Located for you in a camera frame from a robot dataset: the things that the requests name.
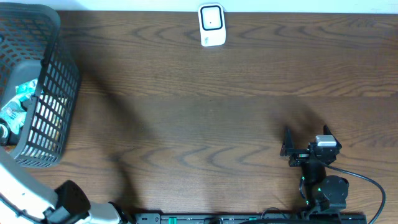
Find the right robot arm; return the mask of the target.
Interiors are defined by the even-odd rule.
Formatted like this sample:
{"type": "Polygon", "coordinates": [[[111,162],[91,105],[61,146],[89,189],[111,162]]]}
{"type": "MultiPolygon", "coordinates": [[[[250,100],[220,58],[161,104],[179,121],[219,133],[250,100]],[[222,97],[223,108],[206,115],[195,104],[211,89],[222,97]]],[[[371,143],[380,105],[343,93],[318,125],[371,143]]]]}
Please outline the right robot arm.
{"type": "Polygon", "coordinates": [[[315,136],[305,149],[297,149],[290,129],[285,129],[280,156],[289,158],[289,166],[301,168],[299,191],[307,204],[301,212],[302,218],[339,215],[346,208],[348,181],[326,174],[326,167],[336,160],[341,148],[328,126],[324,126],[323,134],[315,136]]]}

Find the teal white snack packet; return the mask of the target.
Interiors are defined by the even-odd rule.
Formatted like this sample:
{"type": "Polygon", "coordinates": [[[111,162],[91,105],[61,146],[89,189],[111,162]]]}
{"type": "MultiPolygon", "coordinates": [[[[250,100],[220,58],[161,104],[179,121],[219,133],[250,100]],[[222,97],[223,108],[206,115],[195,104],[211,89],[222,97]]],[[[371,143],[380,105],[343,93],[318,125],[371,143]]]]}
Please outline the teal white snack packet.
{"type": "Polygon", "coordinates": [[[27,111],[19,100],[11,100],[1,109],[1,119],[9,126],[12,133],[18,135],[23,127],[27,111]]]}

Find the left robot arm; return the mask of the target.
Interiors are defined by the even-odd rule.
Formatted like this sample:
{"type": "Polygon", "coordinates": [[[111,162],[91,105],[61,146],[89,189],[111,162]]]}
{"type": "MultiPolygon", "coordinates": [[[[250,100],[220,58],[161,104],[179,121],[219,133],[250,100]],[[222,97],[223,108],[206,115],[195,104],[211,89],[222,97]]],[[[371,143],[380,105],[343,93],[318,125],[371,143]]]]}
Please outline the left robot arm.
{"type": "Polygon", "coordinates": [[[1,150],[1,223],[134,223],[117,205],[88,200],[71,180],[51,189],[1,150]]]}

